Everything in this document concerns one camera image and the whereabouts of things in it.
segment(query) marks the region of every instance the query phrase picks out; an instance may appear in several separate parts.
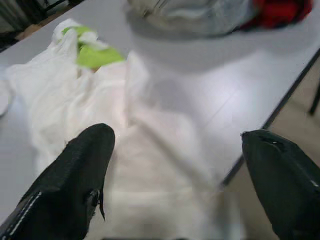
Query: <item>red fabric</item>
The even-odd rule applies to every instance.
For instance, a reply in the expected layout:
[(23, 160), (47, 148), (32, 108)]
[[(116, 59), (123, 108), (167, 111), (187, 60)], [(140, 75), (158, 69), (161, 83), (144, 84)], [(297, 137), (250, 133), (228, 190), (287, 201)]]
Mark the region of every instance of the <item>red fabric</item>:
[(275, 28), (304, 19), (312, 10), (313, 0), (253, 0), (260, 13), (244, 26)]

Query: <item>green fabric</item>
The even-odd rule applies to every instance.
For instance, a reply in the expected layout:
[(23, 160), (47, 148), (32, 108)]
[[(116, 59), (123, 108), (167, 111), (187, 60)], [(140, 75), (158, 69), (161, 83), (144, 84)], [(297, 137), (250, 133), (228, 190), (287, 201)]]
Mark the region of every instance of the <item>green fabric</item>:
[(88, 68), (98, 68), (103, 65), (122, 62), (124, 57), (113, 47), (96, 50), (89, 45), (83, 45), (78, 53), (76, 63)]
[(87, 68), (99, 68), (103, 65), (112, 64), (116, 62), (122, 62), (125, 58), (113, 47), (99, 50), (94, 46), (80, 42), (79, 38), (83, 33), (93, 32), (87, 26), (71, 26), (66, 27), (62, 34), (65, 35), (70, 29), (75, 29), (78, 38), (78, 56), (76, 63), (80, 66)]
[(74, 29), (76, 31), (78, 38), (86, 32), (94, 32), (91, 28), (87, 26), (70, 26), (63, 29), (62, 34), (65, 35), (70, 29)]

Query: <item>floor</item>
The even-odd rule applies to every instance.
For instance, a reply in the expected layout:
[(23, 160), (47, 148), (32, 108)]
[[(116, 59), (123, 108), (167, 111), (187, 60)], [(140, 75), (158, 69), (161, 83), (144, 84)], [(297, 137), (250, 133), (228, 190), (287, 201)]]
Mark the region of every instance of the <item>floor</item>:
[[(302, 80), (281, 110), (270, 130), (300, 146), (320, 166), (320, 105), (314, 116), (308, 115), (320, 78), (320, 58)], [(244, 164), (232, 179), (227, 190), (237, 199), (248, 236), (259, 240), (277, 240), (262, 208)]]

